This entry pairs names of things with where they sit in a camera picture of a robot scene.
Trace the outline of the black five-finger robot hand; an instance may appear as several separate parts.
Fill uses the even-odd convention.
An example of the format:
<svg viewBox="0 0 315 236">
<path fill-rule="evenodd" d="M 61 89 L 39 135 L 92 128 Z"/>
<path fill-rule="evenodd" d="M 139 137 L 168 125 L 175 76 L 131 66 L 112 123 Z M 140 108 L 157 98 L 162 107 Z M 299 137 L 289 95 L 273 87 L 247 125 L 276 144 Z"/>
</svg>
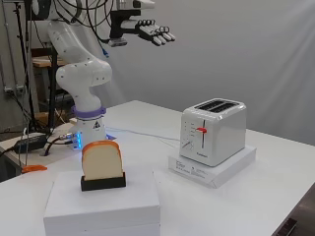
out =
<svg viewBox="0 0 315 236">
<path fill-rule="evenodd" d="M 121 27 L 124 33 L 135 34 L 156 46 L 165 45 L 176 39 L 169 27 L 159 26 L 155 20 L 126 20 L 122 22 Z"/>
</svg>

